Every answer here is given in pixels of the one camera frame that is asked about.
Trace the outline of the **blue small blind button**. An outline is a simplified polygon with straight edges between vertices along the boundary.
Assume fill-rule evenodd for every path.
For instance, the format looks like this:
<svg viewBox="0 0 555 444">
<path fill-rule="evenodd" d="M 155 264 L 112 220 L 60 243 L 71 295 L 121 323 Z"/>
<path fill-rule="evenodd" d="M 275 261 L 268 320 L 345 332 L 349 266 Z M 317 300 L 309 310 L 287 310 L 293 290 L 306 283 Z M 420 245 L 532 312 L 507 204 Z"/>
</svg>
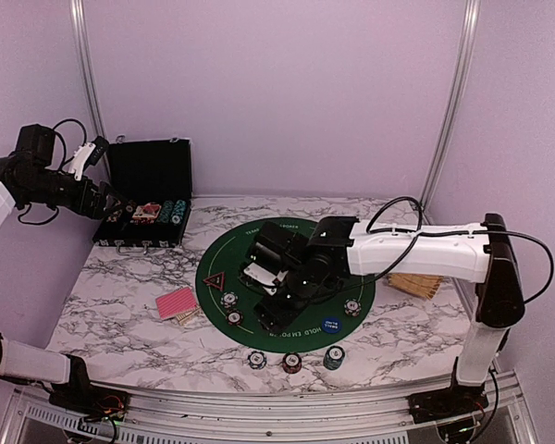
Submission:
<svg viewBox="0 0 555 444">
<path fill-rule="evenodd" d="M 342 330 L 342 321 L 337 317 L 326 317 L 321 323 L 321 329 L 327 334 L 337 334 Z"/>
</svg>

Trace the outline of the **teal black chip stack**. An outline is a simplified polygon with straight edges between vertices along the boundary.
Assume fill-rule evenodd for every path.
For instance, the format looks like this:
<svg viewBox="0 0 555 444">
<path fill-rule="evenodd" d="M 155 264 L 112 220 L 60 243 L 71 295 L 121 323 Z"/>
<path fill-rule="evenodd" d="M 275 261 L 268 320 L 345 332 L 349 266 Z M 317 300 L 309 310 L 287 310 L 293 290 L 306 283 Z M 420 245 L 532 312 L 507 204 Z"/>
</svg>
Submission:
<svg viewBox="0 0 555 444">
<path fill-rule="evenodd" d="M 323 358 L 323 366 L 329 371 L 339 369 L 345 359 L 345 351 L 337 345 L 329 347 Z"/>
</svg>

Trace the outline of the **brown black chip stack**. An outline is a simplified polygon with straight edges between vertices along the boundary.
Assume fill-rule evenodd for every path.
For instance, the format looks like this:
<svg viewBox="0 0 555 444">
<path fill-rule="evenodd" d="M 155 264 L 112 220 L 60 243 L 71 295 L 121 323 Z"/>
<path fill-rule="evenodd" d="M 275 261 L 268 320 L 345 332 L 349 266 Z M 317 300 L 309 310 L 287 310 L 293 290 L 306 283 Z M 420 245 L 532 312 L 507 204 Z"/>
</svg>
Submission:
<svg viewBox="0 0 555 444">
<path fill-rule="evenodd" d="M 296 374 L 302 369 L 302 358 L 297 352 L 286 353 L 281 366 L 287 374 Z"/>
</svg>

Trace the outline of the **black red triangle dealer button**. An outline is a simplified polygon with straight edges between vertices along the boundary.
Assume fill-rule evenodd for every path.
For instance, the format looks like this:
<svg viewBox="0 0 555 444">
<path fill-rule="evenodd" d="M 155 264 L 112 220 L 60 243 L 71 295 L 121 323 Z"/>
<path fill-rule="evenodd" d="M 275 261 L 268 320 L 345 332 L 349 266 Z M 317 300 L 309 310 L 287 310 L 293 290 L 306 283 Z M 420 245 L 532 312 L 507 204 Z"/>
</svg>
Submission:
<svg viewBox="0 0 555 444">
<path fill-rule="evenodd" d="M 226 275 L 224 272 L 215 273 L 203 279 L 203 283 L 210 288 L 223 291 L 225 288 Z"/>
</svg>

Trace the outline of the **blue white chip stack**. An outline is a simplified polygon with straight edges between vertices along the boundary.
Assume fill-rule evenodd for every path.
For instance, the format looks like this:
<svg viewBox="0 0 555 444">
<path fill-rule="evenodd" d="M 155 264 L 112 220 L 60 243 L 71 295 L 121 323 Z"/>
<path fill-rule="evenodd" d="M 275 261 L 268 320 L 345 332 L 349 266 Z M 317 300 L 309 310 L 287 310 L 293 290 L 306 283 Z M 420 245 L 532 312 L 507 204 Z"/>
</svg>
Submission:
<svg viewBox="0 0 555 444">
<path fill-rule="evenodd" d="M 247 363 L 253 370 L 263 369 L 266 366 L 265 354 L 262 351 L 251 351 Z"/>
</svg>

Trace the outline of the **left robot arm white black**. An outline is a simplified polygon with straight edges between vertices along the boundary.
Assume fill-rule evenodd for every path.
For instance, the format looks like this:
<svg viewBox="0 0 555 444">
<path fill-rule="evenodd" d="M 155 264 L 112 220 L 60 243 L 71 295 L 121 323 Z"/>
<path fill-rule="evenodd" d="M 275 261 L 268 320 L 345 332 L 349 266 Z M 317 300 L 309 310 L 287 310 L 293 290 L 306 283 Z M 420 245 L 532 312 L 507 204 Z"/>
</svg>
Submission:
<svg viewBox="0 0 555 444">
<path fill-rule="evenodd" d="M 67 297 L 93 249 L 98 223 L 62 209 L 29 226 L 14 211 L 0 228 L 0 332 L 46 347 Z"/>
</svg>

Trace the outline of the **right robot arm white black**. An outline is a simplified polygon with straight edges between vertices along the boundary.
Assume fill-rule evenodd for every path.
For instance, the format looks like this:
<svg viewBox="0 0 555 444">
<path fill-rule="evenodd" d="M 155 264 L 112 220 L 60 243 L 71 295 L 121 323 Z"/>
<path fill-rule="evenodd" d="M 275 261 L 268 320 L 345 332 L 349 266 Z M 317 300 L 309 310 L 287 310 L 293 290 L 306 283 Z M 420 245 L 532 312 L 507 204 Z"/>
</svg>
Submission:
<svg viewBox="0 0 555 444">
<path fill-rule="evenodd" d="M 378 224 L 355 216 L 322 218 L 308 237 L 265 222 L 255 233 L 243 274 L 265 290 L 254 311 L 268 331 L 285 330 L 312 302 L 351 277 L 389 272 L 473 282 L 478 299 L 453 382 L 439 405 L 458 414 L 475 400 L 505 333 L 524 316 L 524 296 L 503 219 L 488 214 L 463 226 Z"/>
</svg>

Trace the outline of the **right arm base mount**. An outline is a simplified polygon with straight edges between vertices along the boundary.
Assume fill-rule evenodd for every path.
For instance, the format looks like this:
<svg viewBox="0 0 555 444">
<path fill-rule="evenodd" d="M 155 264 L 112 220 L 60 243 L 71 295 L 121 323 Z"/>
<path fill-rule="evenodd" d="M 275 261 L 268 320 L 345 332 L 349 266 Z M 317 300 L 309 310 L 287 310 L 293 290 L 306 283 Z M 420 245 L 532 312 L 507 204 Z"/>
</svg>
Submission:
<svg viewBox="0 0 555 444">
<path fill-rule="evenodd" d="M 442 388 L 408 397 L 409 412 L 416 424 L 452 418 L 487 408 L 487 396 L 480 388 Z"/>
</svg>

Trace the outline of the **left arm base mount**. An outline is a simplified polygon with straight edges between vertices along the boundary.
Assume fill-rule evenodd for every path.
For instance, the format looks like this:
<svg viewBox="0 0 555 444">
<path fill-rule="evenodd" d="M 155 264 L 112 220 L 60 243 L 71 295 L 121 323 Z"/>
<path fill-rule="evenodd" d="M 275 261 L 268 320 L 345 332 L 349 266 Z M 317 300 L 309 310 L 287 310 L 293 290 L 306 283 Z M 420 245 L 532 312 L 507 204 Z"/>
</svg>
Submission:
<svg viewBox="0 0 555 444">
<path fill-rule="evenodd" d="M 127 411 L 130 395 L 123 390 L 91 386 L 87 394 L 69 387 L 53 387 L 49 402 L 57 407 L 82 413 L 86 422 L 122 419 Z"/>
</svg>

